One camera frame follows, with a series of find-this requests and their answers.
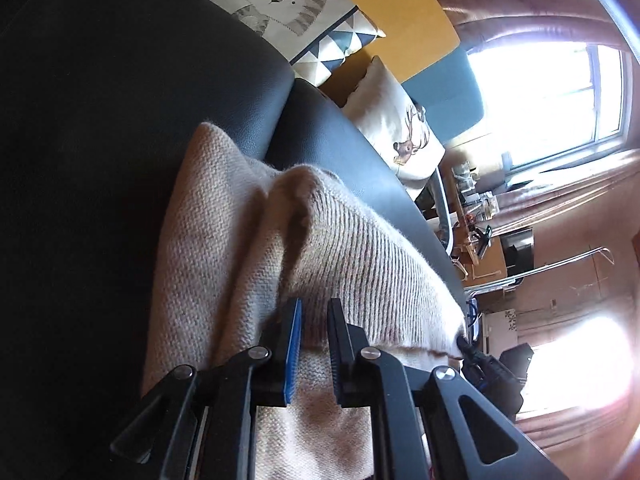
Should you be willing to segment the beige knit sweater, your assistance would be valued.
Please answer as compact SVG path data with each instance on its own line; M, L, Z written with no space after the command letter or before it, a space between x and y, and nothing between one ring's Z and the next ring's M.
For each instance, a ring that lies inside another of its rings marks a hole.
M258 413L257 477L367 478L370 415L336 403L329 301L340 300L375 347L422 370L459 355L461 308L420 252L337 176L275 170L204 122L160 232L143 388L177 365L205 370L254 346L293 297L304 316L295 396Z

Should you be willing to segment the wooden side table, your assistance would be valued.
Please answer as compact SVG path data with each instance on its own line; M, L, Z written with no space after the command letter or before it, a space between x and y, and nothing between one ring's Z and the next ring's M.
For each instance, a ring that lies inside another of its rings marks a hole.
M450 211L455 212L454 250L452 260L462 273L464 286L486 284L506 277L506 260L498 237L490 236L488 228L475 224L464 211L454 173L450 168L442 172Z

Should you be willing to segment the deer print cushion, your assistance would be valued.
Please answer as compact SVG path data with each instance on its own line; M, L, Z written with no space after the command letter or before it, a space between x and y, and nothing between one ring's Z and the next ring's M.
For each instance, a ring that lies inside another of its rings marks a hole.
M445 149L402 85L377 56L342 107L343 114L393 171L416 194L424 188Z

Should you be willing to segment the grey yellow blue sofa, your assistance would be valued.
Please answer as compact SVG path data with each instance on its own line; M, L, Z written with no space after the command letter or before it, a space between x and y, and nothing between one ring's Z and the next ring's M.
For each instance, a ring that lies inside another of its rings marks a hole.
M409 192L342 107L377 56L414 104L425 110L428 124L445 148L448 133L460 133L480 119L477 83L454 26L437 0L352 2L385 36L346 58L319 87L298 78L292 69L294 84L265 160L279 170L305 164L332 171L400 232L431 235L433 229L416 206L416 198L438 179L439 165L424 188ZM241 26L253 39L272 47L219 9L227 24Z

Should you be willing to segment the black leather ottoman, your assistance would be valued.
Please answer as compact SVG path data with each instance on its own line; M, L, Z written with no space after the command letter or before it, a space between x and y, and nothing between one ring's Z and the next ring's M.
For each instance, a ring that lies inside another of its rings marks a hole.
M358 129L208 0L1 0L1 474L102 479L136 407L156 248L196 127L335 172L460 298Z

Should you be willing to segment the tiger print cushion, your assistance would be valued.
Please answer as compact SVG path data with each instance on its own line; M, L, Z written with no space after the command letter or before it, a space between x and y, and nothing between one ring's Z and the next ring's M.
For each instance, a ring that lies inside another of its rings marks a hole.
M209 0L269 42L298 78L324 84L382 31L352 0Z

